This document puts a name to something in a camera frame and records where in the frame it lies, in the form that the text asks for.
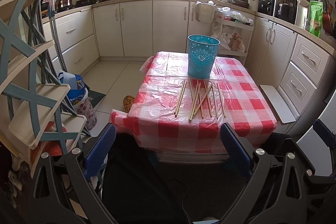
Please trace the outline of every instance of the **table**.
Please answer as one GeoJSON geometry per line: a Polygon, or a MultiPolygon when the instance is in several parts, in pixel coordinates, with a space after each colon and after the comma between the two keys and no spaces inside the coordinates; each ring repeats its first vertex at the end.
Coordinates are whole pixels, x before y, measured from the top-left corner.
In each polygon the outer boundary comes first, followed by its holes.
{"type": "MultiPolygon", "coordinates": [[[[117,132],[132,134],[139,146],[160,152],[223,153],[219,137],[223,123],[228,122],[236,133],[258,147],[277,125],[272,110],[243,65],[236,59],[216,57],[210,81],[219,83],[224,98],[226,117],[222,115],[218,89],[215,88],[219,119],[214,115],[214,101],[210,92],[213,116],[208,103],[203,102],[204,119],[200,112],[188,121],[191,93],[187,84],[178,116],[174,110],[184,79],[188,79],[188,54],[158,52],[140,69],[145,73],[137,97],[127,114],[112,110],[110,122],[117,132]]],[[[194,89],[197,79],[193,79],[194,89]]],[[[203,80],[201,94],[205,94],[203,80]]]]}

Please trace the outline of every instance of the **plastic tablecloth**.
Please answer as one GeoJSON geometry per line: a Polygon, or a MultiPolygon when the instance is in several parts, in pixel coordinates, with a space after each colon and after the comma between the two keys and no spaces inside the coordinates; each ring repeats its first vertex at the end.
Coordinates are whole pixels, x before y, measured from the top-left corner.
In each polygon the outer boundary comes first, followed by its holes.
{"type": "MultiPolygon", "coordinates": [[[[139,146],[163,152],[222,153],[225,148],[219,137],[223,123],[228,122],[236,133],[246,137],[253,146],[265,142],[277,125],[272,110],[244,66],[236,59],[216,57],[210,79],[219,84],[224,99],[221,110],[219,91],[214,88],[219,118],[216,119],[212,91],[208,103],[203,102],[204,118],[200,111],[189,121],[192,104],[189,82],[185,88],[178,116],[174,110],[183,84],[188,80],[188,54],[158,52],[140,69],[144,80],[129,113],[112,110],[110,122],[117,132],[134,136],[139,146]]],[[[205,94],[203,80],[201,96],[205,94]]],[[[193,88],[197,79],[192,79],[193,88]]]]}

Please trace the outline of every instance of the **dark floor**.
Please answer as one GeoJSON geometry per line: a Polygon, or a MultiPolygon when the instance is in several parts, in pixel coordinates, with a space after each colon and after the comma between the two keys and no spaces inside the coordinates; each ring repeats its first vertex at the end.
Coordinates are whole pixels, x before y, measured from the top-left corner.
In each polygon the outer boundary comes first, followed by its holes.
{"type": "Polygon", "coordinates": [[[184,197],[184,209],[191,221],[206,217],[220,219],[246,184],[235,169],[223,165],[181,165],[160,163],[157,172],[179,201],[184,197]]]}

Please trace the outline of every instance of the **teal trash can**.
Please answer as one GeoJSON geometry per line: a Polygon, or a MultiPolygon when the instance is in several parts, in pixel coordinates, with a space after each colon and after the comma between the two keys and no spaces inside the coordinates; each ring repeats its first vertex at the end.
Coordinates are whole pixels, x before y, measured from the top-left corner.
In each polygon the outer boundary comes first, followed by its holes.
{"type": "Polygon", "coordinates": [[[188,36],[188,40],[188,74],[198,79],[209,78],[220,44],[219,40],[199,34],[188,36]]]}

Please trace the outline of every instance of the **drawer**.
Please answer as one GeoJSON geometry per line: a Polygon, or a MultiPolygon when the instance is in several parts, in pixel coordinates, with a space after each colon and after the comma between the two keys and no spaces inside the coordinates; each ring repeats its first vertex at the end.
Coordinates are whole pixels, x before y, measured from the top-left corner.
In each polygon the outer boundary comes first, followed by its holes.
{"type": "MultiPolygon", "coordinates": [[[[99,55],[94,35],[89,36],[63,52],[63,58],[68,72],[78,75],[90,66],[98,57],[99,55]]],[[[58,73],[60,71],[58,57],[52,62],[58,73]]]]}
{"type": "MultiPolygon", "coordinates": [[[[56,19],[59,44],[62,52],[93,34],[91,10],[84,10],[56,19]]],[[[43,24],[47,40],[53,39],[50,23],[43,24]]],[[[57,56],[55,46],[49,48],[51,58],[57,56]]]]}
{"type": "Polygon", "coordinates": [[[280,86],[300,114],[304,112],[317,90],[310,79],[292,62],[289,63],[280,86]]]}
{"type": "Polygon", "coordinates": [[[298,35],[292,61],[319,86],[331,55],[309,39],[298,35]]]}

